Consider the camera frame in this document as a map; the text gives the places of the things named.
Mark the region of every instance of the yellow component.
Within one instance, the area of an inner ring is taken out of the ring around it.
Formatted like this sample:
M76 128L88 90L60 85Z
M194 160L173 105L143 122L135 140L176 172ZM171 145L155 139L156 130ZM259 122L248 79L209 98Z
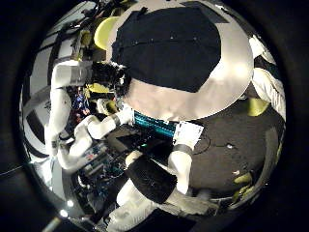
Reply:
M98 26L94 37L96 46L106 50L109 33L113 29L118 18L118 16L110 16Z
M109 89L98 84L98 83L94 83L94 84L89 84L87 85L87 88L94 93L100 93L100 94L107 94L109 93Z
M249 99L248 115L256 117L264 113L267 109L269 102L260 99Z
M236 184L241 184L241 183L251 183L252 182L252 176L250 172L247 172L246 174L237 177L234 182Z
M250 193L252 190L253 190L254 187L250 187L250 188L247 188L245 190L245 192L242 194L242 197L246 196L248 193Z

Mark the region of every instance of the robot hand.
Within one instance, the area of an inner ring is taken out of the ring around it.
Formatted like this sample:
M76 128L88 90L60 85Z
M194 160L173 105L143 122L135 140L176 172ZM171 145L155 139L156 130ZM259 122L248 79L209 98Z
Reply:
M185 144L193 150L195 144L198 142L201 136L202 131L203 127L201 126L188 122L179 122L176 126L173 137L175 145Z

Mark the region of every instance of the gray floor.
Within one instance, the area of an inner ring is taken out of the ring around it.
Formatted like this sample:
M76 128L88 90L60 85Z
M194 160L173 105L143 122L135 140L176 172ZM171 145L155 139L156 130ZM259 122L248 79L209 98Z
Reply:
M271 108L258 117L246 113L247 101L237 101L227 109L200 120L204 139L196 145L190 173L190 185L224 193L238 189L235 178L250 170L257 171L266 152L266 131L275 127L278 137L283 120Z

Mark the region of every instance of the black cushion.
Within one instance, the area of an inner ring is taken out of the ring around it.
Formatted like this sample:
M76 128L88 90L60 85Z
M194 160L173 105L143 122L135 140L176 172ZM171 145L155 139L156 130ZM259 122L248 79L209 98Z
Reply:
M167 200L177 183L176 176L146 156L129 165L126 174L143 195L158 204Z

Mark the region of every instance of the fisheye lens view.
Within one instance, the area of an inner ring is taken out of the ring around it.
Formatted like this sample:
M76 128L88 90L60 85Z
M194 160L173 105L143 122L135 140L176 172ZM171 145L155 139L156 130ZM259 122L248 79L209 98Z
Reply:
M261 32L221 1L79 1L18 93L57 211L42 231L221 231L280 160L285 89Z

